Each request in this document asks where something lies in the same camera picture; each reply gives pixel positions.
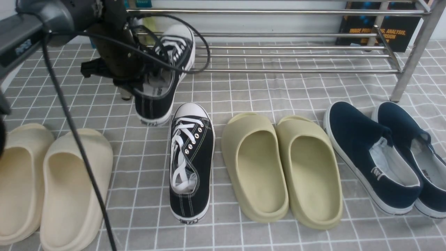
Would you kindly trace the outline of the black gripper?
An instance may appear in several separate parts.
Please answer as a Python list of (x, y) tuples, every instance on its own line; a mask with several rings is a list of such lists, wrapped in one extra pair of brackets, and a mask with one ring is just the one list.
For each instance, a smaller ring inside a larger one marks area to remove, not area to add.
[(131, 91), (141, 87), (143, 78), (164, 68), (164, 55), (148, 51), (134, 30), (144, 29), (130, 21), (101, 21), (86, 29), (99, 58), (83, 62), (80, 72), (85, 78), (111, 78), (118, 87)]

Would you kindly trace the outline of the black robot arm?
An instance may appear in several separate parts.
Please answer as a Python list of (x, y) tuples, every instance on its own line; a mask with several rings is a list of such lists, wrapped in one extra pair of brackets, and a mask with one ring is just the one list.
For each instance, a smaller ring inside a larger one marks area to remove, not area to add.
[(38, 48), (54, 83), (65, 116), (68, 105), (49, 59), (48, 46), (66, 45), (76, 36), (92, 38), (100, 59), (85, 62), (82, 73), (111, 78), (118, 87), (144, 99), (161, 98), (161, 91), (143, 90), (152, 70), (168, 68), (167, 59), (145, 52), (122, 0), (17, 0), (16, 13), (1, 20), (1, 78)]

